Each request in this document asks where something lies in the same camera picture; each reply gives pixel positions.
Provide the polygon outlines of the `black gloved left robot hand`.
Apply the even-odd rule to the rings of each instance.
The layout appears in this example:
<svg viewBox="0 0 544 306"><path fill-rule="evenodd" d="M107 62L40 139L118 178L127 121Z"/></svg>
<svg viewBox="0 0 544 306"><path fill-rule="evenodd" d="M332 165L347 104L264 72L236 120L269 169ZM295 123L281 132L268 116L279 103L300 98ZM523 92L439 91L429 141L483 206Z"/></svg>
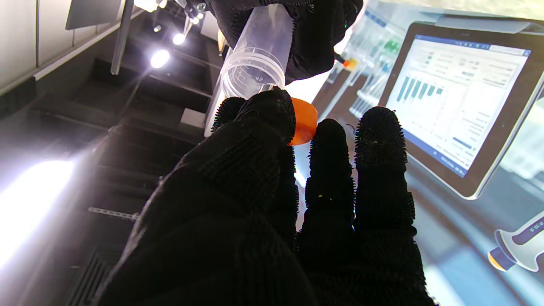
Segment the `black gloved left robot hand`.
<svg viewBox="0 0 544 306"><path fill-rule="evenodd" d="M212 135L159 184L95 306L433 306L414 240L405 139L373 107L355 168L336 120L317 126L297 231L295 114L277 87L226 99Z"/></svg>

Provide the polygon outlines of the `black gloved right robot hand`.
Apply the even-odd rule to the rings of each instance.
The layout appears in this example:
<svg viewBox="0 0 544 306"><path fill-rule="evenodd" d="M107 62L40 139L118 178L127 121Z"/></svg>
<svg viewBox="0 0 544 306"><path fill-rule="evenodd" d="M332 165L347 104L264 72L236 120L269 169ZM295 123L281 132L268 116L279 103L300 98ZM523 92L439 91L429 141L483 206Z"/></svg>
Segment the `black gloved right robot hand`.
<svg viewBox="0 0 544 306"><path fill-rule="evenodd" d="M280 4L294 21L292 46L285 72L286 84L329 71L334 65L334 46L346 34L363 9L362 0L207 0L225 35L235 46L258 6Z"/></svg>

